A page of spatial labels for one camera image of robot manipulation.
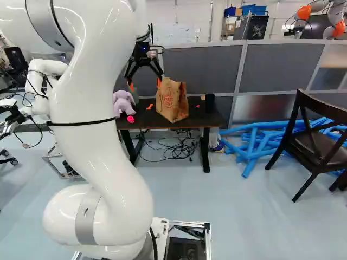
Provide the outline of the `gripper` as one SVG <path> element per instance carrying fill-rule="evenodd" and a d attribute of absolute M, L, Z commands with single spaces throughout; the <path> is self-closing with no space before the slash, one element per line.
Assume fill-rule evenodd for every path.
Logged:
<path fill-rule="evenodd" d="M 124 78 L 131 92 L 134 92 L 133 76 L 142 64 L 142 59 L 149 59 L 149 67 L 157 76 L 156 87 L 160 88 L 163 80 L 164 71 L 158 61 L 158 51 L 151 49 L 149 42 L 136 42 L 133 50 L 133 57 L 127 63 Z"/>

